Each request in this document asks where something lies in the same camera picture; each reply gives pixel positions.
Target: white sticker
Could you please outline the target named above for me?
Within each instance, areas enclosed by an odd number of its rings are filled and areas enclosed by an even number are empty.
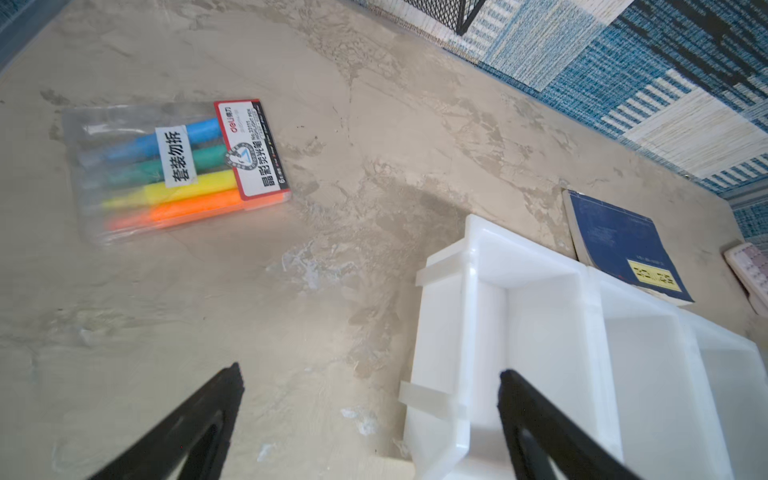
[[[218,104],[219,118],[230,151],[227,164],[236,168],[246,197],[280,190],[273,159],[267,150],[266,135],[251,101]]]
[[[154,129],[157,146],[160,147],[160,162],[166,187],[182,187],[197,183],[192,147],[187,136],[187,126],[160,127]]]

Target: yellow label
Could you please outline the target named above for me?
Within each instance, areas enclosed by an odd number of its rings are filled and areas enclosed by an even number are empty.
[[[682,292],[683,290],[674,281],[672,272],[663,268],[656,268],[655,266],[646,265],[645,263],[635,262],[627,259],[629,266],[632,267],[634,275],[643,283],[649,283],[655,286],[661,286],[668,288],[676,292]]]

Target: white plastic bin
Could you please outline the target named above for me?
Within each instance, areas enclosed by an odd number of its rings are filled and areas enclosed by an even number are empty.
[[[646,480],[768,471],[768,383],[749,340],[474,215],[416,282],[400,392],[416,478],[511,478],[496,409],[508,368]]]

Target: clear plastic packaging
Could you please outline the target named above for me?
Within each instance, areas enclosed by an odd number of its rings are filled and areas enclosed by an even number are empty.
[[[70,108],[62,124],[97,243],[290,199],[258,100]]]

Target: book cover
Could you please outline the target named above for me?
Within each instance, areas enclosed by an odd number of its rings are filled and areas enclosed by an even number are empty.
[[[572,190],[563,199],[579,261],[675,305],[694,301],[650,218]]]

